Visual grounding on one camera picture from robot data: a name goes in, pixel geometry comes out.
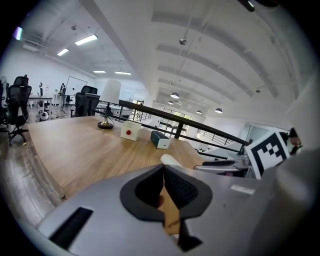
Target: whiteboard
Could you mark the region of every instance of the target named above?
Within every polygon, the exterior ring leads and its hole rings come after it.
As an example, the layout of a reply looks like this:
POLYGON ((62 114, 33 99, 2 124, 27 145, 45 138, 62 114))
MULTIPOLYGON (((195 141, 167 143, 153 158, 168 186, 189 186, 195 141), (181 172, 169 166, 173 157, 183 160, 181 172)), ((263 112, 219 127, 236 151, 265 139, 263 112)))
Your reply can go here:
POLYGON ((86 86, 88 82, 81 79, 69 76, 66 83, 65 95, 75 96, 76 93, 80 93, 82 87, 86 86))

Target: desk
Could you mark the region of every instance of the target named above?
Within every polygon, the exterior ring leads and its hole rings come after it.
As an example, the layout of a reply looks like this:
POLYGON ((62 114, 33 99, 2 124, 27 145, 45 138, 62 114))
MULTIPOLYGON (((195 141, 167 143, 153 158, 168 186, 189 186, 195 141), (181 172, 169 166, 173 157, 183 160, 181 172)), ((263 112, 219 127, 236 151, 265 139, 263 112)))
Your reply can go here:
POLYGON ((52 97, 45 96, 45 95, 30 95, 28 101, 43 101, 42 104, 42 112, 45 112, 45 101, 49 102, 48 110, 49 110, 49 120, 51 116, 51 101, 52 97))
MULTIPOLYGON (((96 115, 28 124, 39 158, 68 197, 96 181, 161 164, 163 154, 190 169, 204 161, 187 141, 171 138, 168 149, 157 149, 150 131, 141 129, 138 140, 132 141, 120 137, 120 122, 115 121, 111 130, 99 129, 97 122, 103 120, 96 115)), ((164 204, 159 209, 165 212, 166 231, 177 234, 179 211, 167 191, 161 193, 164 204)))

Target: brass lamp base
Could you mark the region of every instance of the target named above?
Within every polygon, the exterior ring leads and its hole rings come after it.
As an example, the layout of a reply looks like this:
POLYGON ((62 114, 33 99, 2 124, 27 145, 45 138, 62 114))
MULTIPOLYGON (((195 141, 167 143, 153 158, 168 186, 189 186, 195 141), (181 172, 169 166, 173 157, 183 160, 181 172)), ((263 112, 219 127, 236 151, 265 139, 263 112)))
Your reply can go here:
POLYGON ((109 124, 108 117, 106 117, 103 122, 98 122, 98 127, 100 129, 112 129, 114 127, 114 125, 109 124))

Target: black slot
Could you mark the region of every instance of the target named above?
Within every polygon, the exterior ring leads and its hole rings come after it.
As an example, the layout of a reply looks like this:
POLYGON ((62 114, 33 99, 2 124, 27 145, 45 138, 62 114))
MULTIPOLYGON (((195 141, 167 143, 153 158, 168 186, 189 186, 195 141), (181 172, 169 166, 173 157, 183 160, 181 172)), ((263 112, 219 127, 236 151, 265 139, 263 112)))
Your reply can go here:
POLYGON ((187 252, 199 245, 202 244, 202 241, 195 236, 191 236, 189 234, 187 225, 185 221, 181 221, 180 223, 180 233, 179 233, 179 240, 178 246, 184 251, 187 252))
POLYGON ((65 250, 68 249, 92 213, 90 209, 79 207, 49 238, 50 241, 65 250))

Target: white box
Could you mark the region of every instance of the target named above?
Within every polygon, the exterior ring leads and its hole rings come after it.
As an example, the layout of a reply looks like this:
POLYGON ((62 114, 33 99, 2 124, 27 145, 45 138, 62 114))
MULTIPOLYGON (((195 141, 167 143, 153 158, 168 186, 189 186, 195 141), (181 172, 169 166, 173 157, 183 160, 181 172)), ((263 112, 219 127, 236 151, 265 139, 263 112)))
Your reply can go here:
POLYGON ((121 128, 121 137, 128 140, 136 141, 139 135, 140 128, 140 123, 124 121, 121 128))

